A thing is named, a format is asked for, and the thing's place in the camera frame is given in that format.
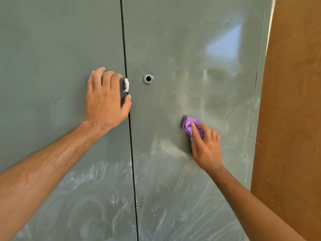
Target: hand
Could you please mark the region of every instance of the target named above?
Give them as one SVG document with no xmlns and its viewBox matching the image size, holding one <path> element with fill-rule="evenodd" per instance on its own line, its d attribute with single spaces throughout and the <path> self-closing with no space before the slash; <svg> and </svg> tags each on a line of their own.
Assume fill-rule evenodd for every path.
<svg viewBox="0 0 321 241">
<path fill-rule="evenodd" d="M 194 122 L 191 123 L 191 128 L 192 152 L 197 165 L 207 173 L 213 168 L 223 166 L 220 135 L 207 125 L 201 124 L 198 129 L 204 130 L 204 140 L 202 140 Z"/>
<path fill-rule="evenodd" d="M 91 73 L 86 96 L 86 121 L 97 126 L 101 135 L 118 126 L 128 116 L 132 105 L 131 95 L 127 95 L 120 107 L 119 80 L 123 76 L 105 70 L 101 67 Z"/>
</svg>

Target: gray painted surface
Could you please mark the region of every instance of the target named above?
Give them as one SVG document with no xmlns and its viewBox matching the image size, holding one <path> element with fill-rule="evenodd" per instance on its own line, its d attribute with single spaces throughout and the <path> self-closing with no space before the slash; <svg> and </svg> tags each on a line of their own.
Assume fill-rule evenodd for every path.
<svg viewBox="0 0 321 241">
<path fill-rule="evenodd" d="M 124 60 L 119 0 L 2 0 L 0 8 L 2 171 L 77 126 L 91 71 L 124 74 Z M 125 120 L 14 240 L 136 240 L 133 196 Z"/>
<path fill-rule="evenodd" d="M 215 128 L 225 166 L 249 187 L 270 9 L 271 0 L 123 0 L 140 241 L 244 240 L 180 122 Z"/>
</svg>

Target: metal door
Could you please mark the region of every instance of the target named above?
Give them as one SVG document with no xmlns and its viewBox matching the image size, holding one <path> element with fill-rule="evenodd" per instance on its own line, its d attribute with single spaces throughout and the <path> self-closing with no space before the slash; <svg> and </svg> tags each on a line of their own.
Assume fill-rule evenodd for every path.
<svg viewBox="0 0 321 241">
<path fill-rule="evenodd" d="M 180 124 L 216 129 L 249 187 L 271 0 L 122 2 L 139 240 L 243 240 Z"/>
<path fill-rule="evenodd" d="M 85 118 L 88 76 L 124 74 L 119 0 L 2 0 L 0 169 Z M 136 240 L 128 120 L 102 137 L 14 240 Z"/>
</svg>

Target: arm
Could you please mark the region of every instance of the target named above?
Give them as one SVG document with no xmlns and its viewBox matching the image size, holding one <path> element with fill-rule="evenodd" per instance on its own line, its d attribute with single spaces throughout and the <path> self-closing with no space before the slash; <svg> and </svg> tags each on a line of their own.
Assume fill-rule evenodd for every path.
<svg viewBox="0 0 321 241">
<path fill-rule="evenodd" d="M 120 107 L 119 79 L 122 75 L 104 71 L 105 68 L 99 68 L 89 77 L 85 121 L 55 143 L 0 174 L 1 241 L 12 239 L 80 157 L 128 116 L 130 95 Z"/>
<path fill-rule="evenodd" d="M 195 162 L 213 179 L 231 206 L 251 241 L 304 241 L 289 225 L 274 214 L 223 166 L 221 139 L 216 131 L 202 124 L 205 133 L 201 139 L 192 123 L 192 151 Z"/>
</svg>

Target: finger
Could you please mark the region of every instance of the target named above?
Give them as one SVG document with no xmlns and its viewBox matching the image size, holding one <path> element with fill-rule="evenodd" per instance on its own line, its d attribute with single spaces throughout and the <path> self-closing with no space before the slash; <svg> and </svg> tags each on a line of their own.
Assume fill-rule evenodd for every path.
<svg viewBox="0 0 321 241">
<path fill-rule="evenodd" d="M 206 142 L 210 142 L 212 140 L 211 129 L 206 124 L 203 124 L 203 123 L 199 126 L 199 129 L 204 130 L 204 140 Z"/>
<path fill-rule="evenodd" d="M 217 141 L 217 132 L 215 130 L 212 130 L 212 141 Z"/>
<path fill-rule="evenodd" d="M 119 80 L 122 79 L 123 76 L 119 73 L 114 74 L 114 76 L 111 77 L 110 80 L 110 91 L 119 93 L 120 95 L 120 86 L 119 86 Z"/>
<path fill-rule="evenodd" d="M 93 90 L 94 91 L 101 89 L 101 77 L 102 77 L 103 72 L 105 72 L 105 70 L 106 69 L 104 67 L 101 67 L 95 71 L 95 75 L 93 78 L 93 83 L 94 83 Z"/>
<path fill-rule="evenodd" d="M 204 144 L 203 140 L 202 140 L 201 136 L 199 135 L 198 130 L 197 130 L 194 122 L 191 123 L 191 128 L 192 128 L 192 133 L 193 133 L 193 138 L 195 140 L 195 144 L 196 144 L 196 146 L 198 148 L 199 146 Z"/>
<path fill-rule="evenodd" d="M 110 79 L 112 76 L 114 76 L 114 74 L 114 71 L 104 72 L 102 77 L 102 88 L 104 90 L 110 91 Z"/>
<path fill-rule="evenodd" d="M 197 147 L 196 147 L 196 144 L 195 144 L 195 141 L 194 141 L 193 137 L 191 137 L 191 146 L 192 146 L 193 157 L 196 158 L 196 156 L 197 156 Z"/>
<path fill-rule="evenodd" d="M 131 106 L 132 106 L 132 96 L 127 95 L 125 97 L 125 102 L 120 109 L 120 117 L 122 118 L 122 121 L 128 116 Z"/>
<path fill-rule="evenodd" d="M 94 77 L 94 74 L 95 74 L 95 71 L 92 71 L 91 72 L 91 74 L 90 74 L 90 76 L 89 76 L 89 79 L 88 79 L 88 83 L 87 83 L 87 91 L 89 92 L 89 93 L 91 93 L 92 92 L 92 89 L 93 89 L 93 83 L 92 83 L 92 79 L 93 79 L 93 77 Z"/>
</svg>

